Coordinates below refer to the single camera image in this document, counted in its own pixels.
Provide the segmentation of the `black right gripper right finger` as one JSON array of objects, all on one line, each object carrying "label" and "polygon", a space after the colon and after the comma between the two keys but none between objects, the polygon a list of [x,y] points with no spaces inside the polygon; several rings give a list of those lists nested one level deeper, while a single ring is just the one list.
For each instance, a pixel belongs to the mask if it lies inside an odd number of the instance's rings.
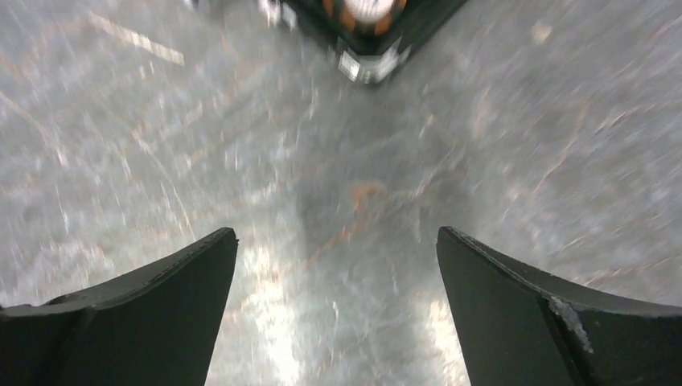
[{"label": "black right gripper right finger", "polygon": [[678,385],[681,309],[607,294],[438,232],[438,264],[473,385]]}]

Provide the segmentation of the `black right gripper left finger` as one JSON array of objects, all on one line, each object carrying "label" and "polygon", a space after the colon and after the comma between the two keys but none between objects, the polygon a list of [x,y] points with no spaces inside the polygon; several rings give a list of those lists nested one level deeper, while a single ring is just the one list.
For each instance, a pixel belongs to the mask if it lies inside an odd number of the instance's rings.
[{"label": "black right gripper left finger", "polygon": [[2,384],[204,384],[237,246],[220,228],[99,285],[2,309]]}]

